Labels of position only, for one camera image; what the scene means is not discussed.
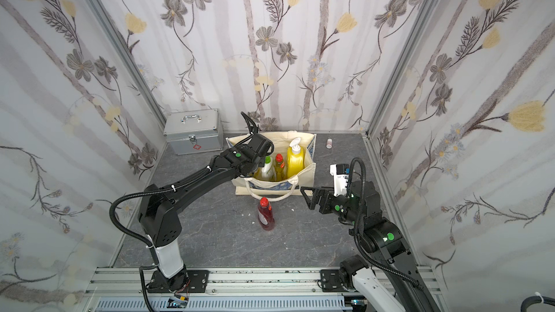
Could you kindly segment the large yellow pump soap bottle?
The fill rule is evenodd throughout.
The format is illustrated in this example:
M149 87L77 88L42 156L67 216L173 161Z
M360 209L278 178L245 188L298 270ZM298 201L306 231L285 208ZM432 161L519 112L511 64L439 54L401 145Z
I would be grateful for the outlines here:
M296 137L290 142L287 151L287 179L298 175L304 169L304 157L305 152L301 146L301 138Z

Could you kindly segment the cream canvas shopping bag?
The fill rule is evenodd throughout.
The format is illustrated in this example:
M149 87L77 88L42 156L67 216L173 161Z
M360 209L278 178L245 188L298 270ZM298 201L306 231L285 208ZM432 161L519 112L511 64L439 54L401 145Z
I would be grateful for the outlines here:
M301 195L300 188L303 186L314 186L316 134L299 131L270 131L263 132L261 135L274 144L274 152L271 154L272 159L274 160L277 154L282 154L285 163L287 163L287 150L290 148L290 143L296 138L300 138L299 145L303 150L304 168L295 176L290 178L285 176L279 181L260 180L257 178L257 173L245 178L236 178L232 180L232 184L236 188L236 195L252 196L255 199L270 196L271 202L277 202L292 195Z

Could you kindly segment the yellow-green bottle red cap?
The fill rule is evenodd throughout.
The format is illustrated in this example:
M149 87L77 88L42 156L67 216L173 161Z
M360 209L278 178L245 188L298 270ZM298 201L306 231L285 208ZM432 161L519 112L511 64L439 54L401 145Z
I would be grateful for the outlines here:
M282 154L277 154L274 159L275 181L280 182L287 178L286 162Z

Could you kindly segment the red dish soap bottle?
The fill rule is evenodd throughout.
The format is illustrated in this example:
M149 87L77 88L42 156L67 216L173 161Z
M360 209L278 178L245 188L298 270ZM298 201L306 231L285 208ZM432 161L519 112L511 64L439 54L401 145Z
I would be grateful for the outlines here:
M268 198L263 197L258 204L258 221L266 231L271 231L275 227L273 208Z

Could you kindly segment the white bottle green cap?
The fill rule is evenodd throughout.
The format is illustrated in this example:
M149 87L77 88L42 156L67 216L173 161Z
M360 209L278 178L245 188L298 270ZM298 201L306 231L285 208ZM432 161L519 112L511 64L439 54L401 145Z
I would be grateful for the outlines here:
M263 167L259 168L255 177L259 181L274 182L276 180L275 167L271 156L265 158Z

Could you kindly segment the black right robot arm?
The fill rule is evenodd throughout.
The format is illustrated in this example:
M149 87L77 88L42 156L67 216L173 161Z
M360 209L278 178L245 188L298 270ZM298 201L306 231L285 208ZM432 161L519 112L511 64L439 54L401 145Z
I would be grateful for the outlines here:
M413 251L396 224L382 214L380 195L367 180L364 161L332 168L332 187L300 188L309 209L336 214L349 226L358 254L336 272L322 271L322 290L359 293L376 311L438 311L417 268Z

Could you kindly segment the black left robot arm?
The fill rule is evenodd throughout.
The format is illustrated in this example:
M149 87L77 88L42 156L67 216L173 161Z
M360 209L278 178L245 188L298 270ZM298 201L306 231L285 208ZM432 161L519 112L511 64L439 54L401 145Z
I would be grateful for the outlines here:
M192 288L177 244L182 232L179 214L221 184L254 173L273 151L271 140L253 132L213 156L205 168L185 179L161 188L152 185L144 192L124 195L114 201L108 211L111 222L124 234L143 242L153 257L153 266L140 267L144 294L180 293ZM144 235L126 228L116 217L116 208L122 202L136 198L142 200L138 220Z

